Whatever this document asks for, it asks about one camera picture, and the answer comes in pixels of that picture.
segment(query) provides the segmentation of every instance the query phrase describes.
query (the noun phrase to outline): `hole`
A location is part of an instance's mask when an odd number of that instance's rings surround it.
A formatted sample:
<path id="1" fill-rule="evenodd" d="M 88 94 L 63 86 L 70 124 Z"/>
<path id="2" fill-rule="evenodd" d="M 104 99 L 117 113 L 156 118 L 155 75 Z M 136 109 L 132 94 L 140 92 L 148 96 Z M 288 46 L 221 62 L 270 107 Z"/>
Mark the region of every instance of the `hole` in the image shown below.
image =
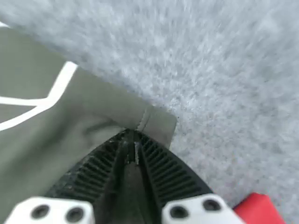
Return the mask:
<path id="1" fill-rule="evenodd" d="M 174 206 L 170 210 L 170 215 L 173 218 L 186 218 L 188 217 L 188 211 L 182 206 Z"/>
<path id="2" fill-rule="evenodd" d="M 205 200 L 204 203 L 204 208 L 207 211 L 219 211 L 221 210 L 221 206 L 219 205 L 219 203 L 215 200 L 209 199 L 209 200 Z"/>
<path id="3" fill-rule="evenodd" d="M 33 219 L 43 218 L 48 214 L 49 210 L 50 208 L 48 205 L 46 204 L 39 205 L 33 209 L 31 213 L 31 217 Z"/>
<path id="4" fill-rule="evenodd" d="M 76 223 L 83 218 L 83 209 L 76 207 L 69 210 L 66 214 L 66 220 L 70 223 Z"/>

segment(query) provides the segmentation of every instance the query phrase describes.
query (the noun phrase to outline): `green pants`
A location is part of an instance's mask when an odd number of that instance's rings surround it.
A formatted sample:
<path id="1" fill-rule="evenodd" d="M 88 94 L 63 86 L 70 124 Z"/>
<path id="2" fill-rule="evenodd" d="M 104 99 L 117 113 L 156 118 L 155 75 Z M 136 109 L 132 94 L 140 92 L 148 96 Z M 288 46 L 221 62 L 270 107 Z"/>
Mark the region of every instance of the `green pants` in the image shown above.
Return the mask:
<path id="1" fill-rule="evenodd" d="M 176 118 L 0 27 L 0 222 L 124 128 L 169 147 Z"/>

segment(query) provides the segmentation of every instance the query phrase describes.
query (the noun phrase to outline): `red object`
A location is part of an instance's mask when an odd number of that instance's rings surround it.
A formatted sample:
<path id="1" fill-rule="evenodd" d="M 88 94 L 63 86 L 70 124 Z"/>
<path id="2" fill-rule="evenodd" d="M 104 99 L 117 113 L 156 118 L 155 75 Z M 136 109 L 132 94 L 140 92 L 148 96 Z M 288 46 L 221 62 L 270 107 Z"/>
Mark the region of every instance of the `red object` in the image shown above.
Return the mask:
<path id="1" fill-rule="evenodd" d="M 234 211 L 246 224 L 285 224 L 267 195 L 251 193 Z"/>

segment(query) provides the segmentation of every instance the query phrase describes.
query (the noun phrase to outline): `floor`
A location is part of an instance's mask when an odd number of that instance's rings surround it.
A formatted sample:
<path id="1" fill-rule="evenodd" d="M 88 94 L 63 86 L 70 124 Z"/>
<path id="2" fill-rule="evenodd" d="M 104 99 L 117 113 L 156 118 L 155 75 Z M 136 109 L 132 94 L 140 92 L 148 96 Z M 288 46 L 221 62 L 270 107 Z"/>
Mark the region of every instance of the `floor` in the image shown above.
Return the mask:
<path id="1" fill-rule="evenodd" d="M 3 22 L 178 117 L 171 150 L 229 205 L 299 223 L 299 1 L 2 0 Z"/>

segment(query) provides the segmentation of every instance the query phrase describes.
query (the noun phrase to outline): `white reflective stripe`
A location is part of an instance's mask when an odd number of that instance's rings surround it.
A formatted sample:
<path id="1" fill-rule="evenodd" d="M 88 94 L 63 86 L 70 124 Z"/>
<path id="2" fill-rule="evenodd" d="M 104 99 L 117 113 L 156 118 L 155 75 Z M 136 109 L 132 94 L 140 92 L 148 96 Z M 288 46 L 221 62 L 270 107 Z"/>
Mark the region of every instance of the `white reflective stripe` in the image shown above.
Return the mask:
<path id="1" fill-rule="evenodd" d="M 38 106 L 43 103 L 47 98 L 44 99 L 20 99 L 12 97 L 1 97 L 0 104 L 6 105 L 19 105 L 19 106 Z"/>
<path id="2" fill-rule="evenodd" d="M 0 28 L 1 27 L 9 27 L 8 25 L 6 25 L 5 23 L 3 23 L 3 22 L 0 22 Z"/>
<path id="3" fill-rule="evenodd" d="M 61 71 L 58 74 L 57 79 L 55 80 L 55 83 L 53 84 L 48 97 L 45 99 L 42 99 L 41 104 L 33 108 L 32 110 L 23 113 L 15 118 L 12 118 L 10 120 L 4 121 L 0 123 L 0 131 L 9 129 L 11 127 L 14 127 L 20 123 L 23 123 L 24 121 L 38 115 L 39 113 L 50 109 L 52 106 L 54 106 L 57 101 L 61 98 L 63 95 L 68 83 L 70 82 L 72 76 L 74 75 L 77 65 L 73 62 L 66 62 L 64 66 L 62 67 Z"/>

